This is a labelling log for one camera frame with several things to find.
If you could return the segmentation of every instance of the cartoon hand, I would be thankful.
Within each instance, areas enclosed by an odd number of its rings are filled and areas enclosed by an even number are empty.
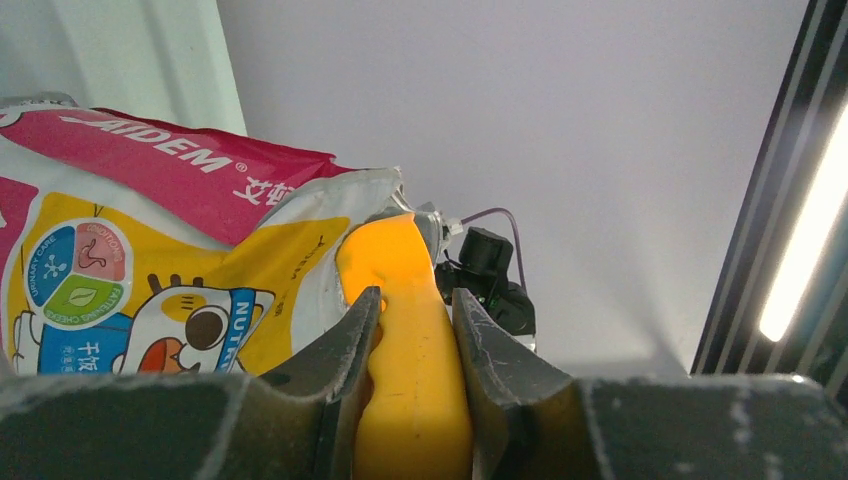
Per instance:
[[[18,375],[35,375],[38,373],[38,352],[41,349],[44,319],[34,312],[24,310],[15,318],[13,332],[15,354],[12,355],[12,367]]]

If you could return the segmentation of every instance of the yellow-orange soft object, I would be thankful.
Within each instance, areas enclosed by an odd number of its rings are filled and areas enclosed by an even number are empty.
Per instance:
[[[471,418],[456,340],[413,216],[354,230],[336,257],[348,303],[382,290],[374,393],[356,432],[354,478],[467,479]]]

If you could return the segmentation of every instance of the cable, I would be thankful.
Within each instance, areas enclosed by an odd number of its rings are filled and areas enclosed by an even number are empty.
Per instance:
[[[515,217],[512,216],[512,212],[502,207],[490,208],[487,210],[483,210],[482,212],[475,213],[474,215],[470,215],[468,217],[460,220],[463,226],[486,216],[489,216],[493,213],[500,213],[506,216],[509,219],[510,225],[512,225],[512,237],[515,239],[515,259],[518,262],[518,279],[521,281],[521,288],[524,289],[524,293],[527,293],[527,282],[524,280],[524,260],[521,257],[521,241],[518,238],[518,224],[515,222]]]

